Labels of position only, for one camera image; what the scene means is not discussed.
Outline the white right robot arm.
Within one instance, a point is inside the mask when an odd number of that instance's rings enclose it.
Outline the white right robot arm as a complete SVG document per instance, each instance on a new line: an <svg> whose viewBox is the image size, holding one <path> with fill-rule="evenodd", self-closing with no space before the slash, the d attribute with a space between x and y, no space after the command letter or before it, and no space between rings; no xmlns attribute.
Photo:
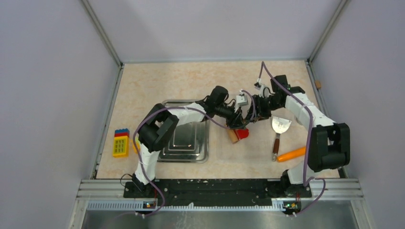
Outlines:
<svg viewBox="0 0 405 229"><path fill-rule="evenodd" d="M254 84L259 95L254 96L258 119L270 116L272 111L285 108L296 121L306 128L308 137L303 162L286 170L280 183L280 191L287 197L299 191L326 169L337 169L350 162L350 128L346 123L337 123L328 118L299 86L290 86L285 75L271 79L271 87L258 79Z"/></svg>

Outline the red dough piece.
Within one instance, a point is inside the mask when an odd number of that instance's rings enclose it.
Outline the red dough piece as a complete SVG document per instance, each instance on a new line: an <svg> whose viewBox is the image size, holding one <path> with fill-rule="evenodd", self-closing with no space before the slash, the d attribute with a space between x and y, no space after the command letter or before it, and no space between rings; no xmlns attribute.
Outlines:
<svg viewBox="0 0 405 229"><path fill-rule="evenodd" d="M235 133L236 133L238 140L242 140L249 136L249 130L247 128L246 129L237 129L235 131Z"/></svg>

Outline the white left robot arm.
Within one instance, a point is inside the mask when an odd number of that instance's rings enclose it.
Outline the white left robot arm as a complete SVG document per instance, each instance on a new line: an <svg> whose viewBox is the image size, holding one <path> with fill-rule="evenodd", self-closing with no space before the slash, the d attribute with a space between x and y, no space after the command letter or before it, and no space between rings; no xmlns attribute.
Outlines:
<svg viewBox="0 0 405 229"><path fill-rule="evenodd" d="M166 147L178 126L205 122L214 116L226 119L225 129L244 129L256 116L256 109L247 117L242 116L242 106L246 105L246 97L253 96L241 90L234 103L228 105L228 90L216 86L210 95L186 106L166 107L155 104L134 132L135 152L138 154L138 166L132 176L135 191L141 197L148 197L153 192L152 180L155 178L155 167L159 153Z"/></svg>

